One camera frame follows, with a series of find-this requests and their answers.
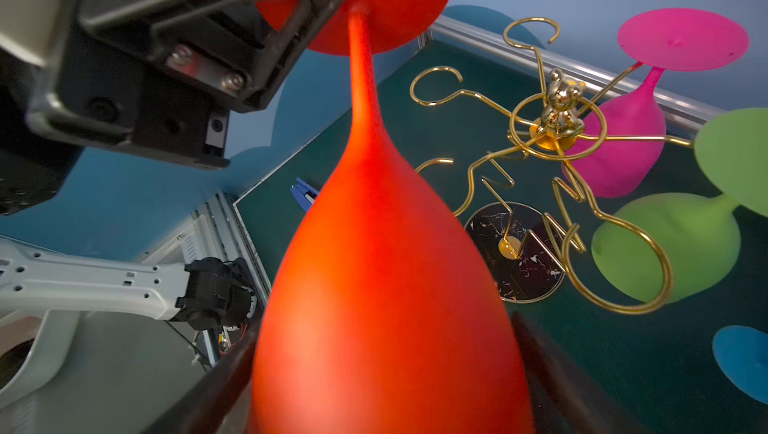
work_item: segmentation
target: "metal frame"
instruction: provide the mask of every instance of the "metal frame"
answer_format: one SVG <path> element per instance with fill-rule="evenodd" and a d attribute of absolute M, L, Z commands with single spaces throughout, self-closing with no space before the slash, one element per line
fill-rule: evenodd
<path fill-rule="evenodd" d="M 432 41 L 431 30 L 424 31 L 423 33 L 419 34 L 419 36 L 416 38 L 418 50 L 421 51 L 426 48 L 430 41 Z"/>
<path fill-rule="evenodd" d="M 196 215 L 205 213 L 213 223 L 214 232 L 224 256 L 221 259 L 236 259 L 243 257 L 250 272 L 254 273 L 254 284 L 259 302 L 266 305 L 272 292 L 270 278 L 264 272 L 264 266 L 256 253 L 254 243 L 248 236 L 248 231 L 241 224 L 240 213 L 230 198 L 219 191 L 195 212 Z"/>
<path fill-rule="evenodd" d="M 485 53 L 495 57 L 511 61 L 531 71 L 535 72 L 538 70 L 536 55 L 533 51 L 515 49 L 504 42 L 501 35 L 445 16 L 437 18 L 437 21 L 429 29 L 433 34 L 446 36 L 451 40 L 485 51 Z M 542 50 L 542 60 L 547 71 L 556 67 L 560 68 L 567 77 L 586 83 L 587 90 L 591 93 L 597 93 L 616 77 L 616 73 L 611 73 L 547 50 Z M 617 96 L 628 94 L 638 87 L 640 87 L 640 82 L 624 78 L 603 97 L 606 100 L 610 100 Z M 656 89 L 655 96 L 656 102 L 667 116 L 667 121 L 693 133 L 699 132 L 701 126 L 710 119 L 724 113 L 722 109 L 665 90 Z"/>

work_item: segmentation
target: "black marble base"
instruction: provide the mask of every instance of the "black marble base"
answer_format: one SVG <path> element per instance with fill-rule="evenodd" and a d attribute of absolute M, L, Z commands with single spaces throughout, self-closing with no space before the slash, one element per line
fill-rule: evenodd
<path fill-rule="evenodd" d="M 544 227 L 542 213 L 516 202 L 507 202 L 512 208 L 512 225 L 509 236 L 519 240 L 532 231 L 542 240 L 550 252 L 552 243 Z M 509 213 L 499 202 L 480 208 L 464 226 L 469 237 L 475 242 L 480 254 L 496 281 L 498 293 L 504 301 L 531 303 L 544 299 L 562 283 L 564 272 L 555 260 L 533 237 L 525 238 L 518 259 L 502 256 L 498 242 L 504 236 Z"/>

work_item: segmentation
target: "pink silicone wine glass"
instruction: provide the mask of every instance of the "pink silicone wine glass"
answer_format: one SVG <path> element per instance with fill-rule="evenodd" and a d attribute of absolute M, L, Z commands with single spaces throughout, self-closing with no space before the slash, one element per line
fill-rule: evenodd
<path fill-rule="evenodd" d="M 608 136 L 664 136 L 667 123 L 654 98 L 662 73 L 713 70 L 739 59 L 750 45 L 736 22 L 690 8 L 639 14 L 621 26 L 618 41 L 625 53 L 652 68 L 635 91 L 600 105 Z M 600 132 L 594 113 L 584 123 L 584 134 Z M 584 151 L 591 142 L 579 139 L 569 151 Z M 663 148 L 663 141 L 607 141 L 592 155 L 573 161 L 573 166 L 597 197 L 618 198 L 639 186 Z"/>

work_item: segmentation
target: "silicone wine glass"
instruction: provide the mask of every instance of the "silicone wine glass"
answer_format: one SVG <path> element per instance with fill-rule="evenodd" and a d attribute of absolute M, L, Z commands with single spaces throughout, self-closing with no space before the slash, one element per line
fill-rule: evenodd
<path fill-rule="evenodd" d="M 722 195 L 650 195 L 616 213 L 645 229 L 669 256 L 674 289 L 667 302 L 714 286 L 734 266 L 741 236 L 731 213 L 738 205 L 768 216 L 768 179 L 735 168 L 768 163 L 762 133 L 754 129 L 766 120 L 768 109 L 738 109 L 707 122 L 696 137 L 699 167 Z M 592 238 L 592 255 L 603 276 L 626 295 L 646 301 L 658 293 L 658 260 L 636 235 L 604 223 Z"/>
<path fill-rule="evenodd" d="M 667 134 L 664 113 L 654 98 L 662 73 L 719 68 L 739 59 L 750 44 L 744 28 L 732 20 L 687 8 L 639 14 L 621 26 L 618 41 L 629 56 L 653 67 L 637 90 L 600 105 L 608 135 Z M 584 123 L 585 134 L 600 132 L 594 113 Z M 571 151 L 584 151 L 591 142 L 580 139 Z M 662 141 L 610 141 L 573 164 L 597 197 L 618 198 L 639 186 L 663 148 Z"/>
<path fill-rule="evenodd" d="M 717 331 L 712 351 L 720 370 L 747 396 L 768 404 L 768 334 L 747 326 Z"/>
<path fill-rule="evenodd" d="M 533 433 L 485 261 L 379 113 L 372 51 L 414 39 L 447 1 L 348 0 L 312 44 L 349 52 L 352 131 L 266 307 L 253 371 L 262 432 Z M 260 4 L 272 24 L 279 5 Z"/>

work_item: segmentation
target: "screw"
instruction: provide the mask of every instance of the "screw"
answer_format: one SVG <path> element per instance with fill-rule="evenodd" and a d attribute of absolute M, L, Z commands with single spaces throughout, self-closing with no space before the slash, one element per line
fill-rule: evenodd
<path fill-rule="evenodd" d="M 85 109 L 91 118 L 99 121 L 113 122 L 118 118 L 118 107 L 109 98 L 91 98 Z"/>
<path fill-rule="evenodd" d="M 242 74 L 230 71 L 221 78 L 221 86 L 228 91 L 240 91 L 245 87 L 245 78 Z"/>
<path fill-rule="evenodd" d="M 177 44 L 170 54 L 170 62 L 176 66 L 186 66 L 194 58 L 194 51 L 186 44 Z"/>

